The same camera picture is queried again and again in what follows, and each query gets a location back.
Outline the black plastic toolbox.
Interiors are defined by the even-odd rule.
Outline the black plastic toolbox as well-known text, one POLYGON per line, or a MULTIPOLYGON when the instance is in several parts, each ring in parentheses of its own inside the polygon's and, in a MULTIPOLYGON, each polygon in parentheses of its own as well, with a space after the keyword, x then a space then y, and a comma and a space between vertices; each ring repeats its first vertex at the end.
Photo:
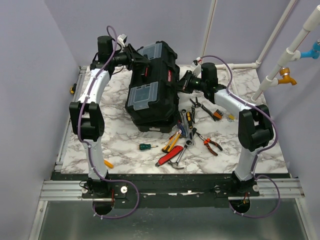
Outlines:
POLYGON ((157 41, 137 50, 144 59, 131 66, 125 110, 141 132, 170 133, 178 122, 177 53, 157 41))

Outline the green stubby screwdriver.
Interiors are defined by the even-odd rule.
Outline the green stubby screwdriver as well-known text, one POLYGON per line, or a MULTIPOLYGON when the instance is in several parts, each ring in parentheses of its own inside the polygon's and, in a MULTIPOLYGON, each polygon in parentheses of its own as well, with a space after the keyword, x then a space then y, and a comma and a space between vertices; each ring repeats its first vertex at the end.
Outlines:
POLYGON ((139 144, 138 149, 139 149, 140 151, 146 151, 146 150, 150 150, 150 149, 152 149, 152 148, 157 148, 157 147, 158 147, 158 145, 141 143, 141 144, 139 144))

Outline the steel claw hammer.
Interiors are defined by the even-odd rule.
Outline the steel claw hammer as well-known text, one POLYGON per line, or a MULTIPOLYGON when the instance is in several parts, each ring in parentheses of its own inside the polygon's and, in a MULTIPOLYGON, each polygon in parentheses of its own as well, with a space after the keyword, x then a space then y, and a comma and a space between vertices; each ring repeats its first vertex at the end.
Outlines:
POLYGON ((184 155, 185 151, 186 151, 186 147, 184 147, 181 151, 181 153, 179 154, 177 160, 175 162, 172 162, 171 160, 168 161, 168 164, 171 165, 174 169, 176 170, 182 170, 185 167, 182 165, 179 165, 180 160, 182 159, 182 156, 184 155))

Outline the orange handled screwdriver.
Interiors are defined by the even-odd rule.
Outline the orange handled screwdriver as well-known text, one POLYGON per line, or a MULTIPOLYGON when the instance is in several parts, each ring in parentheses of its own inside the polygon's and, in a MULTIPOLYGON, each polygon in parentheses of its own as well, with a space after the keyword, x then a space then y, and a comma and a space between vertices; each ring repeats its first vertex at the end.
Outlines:
POLYGON ((105 166, 107 166, 110 169, 114 168, 114 165, 112 163, 110 163, 109 161, 107 161, 107 160, 104 160, 104 164, 105 164, 105 166))

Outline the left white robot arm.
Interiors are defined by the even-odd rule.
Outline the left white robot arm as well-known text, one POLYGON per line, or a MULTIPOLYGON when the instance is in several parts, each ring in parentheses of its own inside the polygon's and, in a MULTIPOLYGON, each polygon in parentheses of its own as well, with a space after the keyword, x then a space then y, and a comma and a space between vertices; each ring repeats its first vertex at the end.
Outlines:
POLYGON ((85 148, 88 176, 99 180, 94 184, 93 191, 104 198, 110 194, 111 185, 104 181, 108 173, 102 151, 105 121, 99 103, 117 66, 125 66, 132 71, 141 70, 150 64, 150 60, 127 43, 125 34, 117 38, 100 36, 97 46, 98 51, 89 66, 88 85, 80 98, 69 104, 69 113, 72 130, 85 148))

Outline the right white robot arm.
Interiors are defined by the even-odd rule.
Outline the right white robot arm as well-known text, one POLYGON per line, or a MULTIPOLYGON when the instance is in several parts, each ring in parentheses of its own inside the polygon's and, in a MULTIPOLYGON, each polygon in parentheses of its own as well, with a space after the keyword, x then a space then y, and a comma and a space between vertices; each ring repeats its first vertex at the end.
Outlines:
POLYGON ((177 90, 191 94, 201 91, 211 103, 218 105, 238 119, 238 139, 241 153, 237 167, 232 173, 233 181, 230 191, 241 196, 248 190, 248 181, 254 178, 258 153, 274 138, 270 112, 266 105, 246 103, 242 98, 232 94, 229 89, 219 83, 216 65, 206 62, 200 65, 201 77, 195 72, 187 71, 178 80, 177 90))

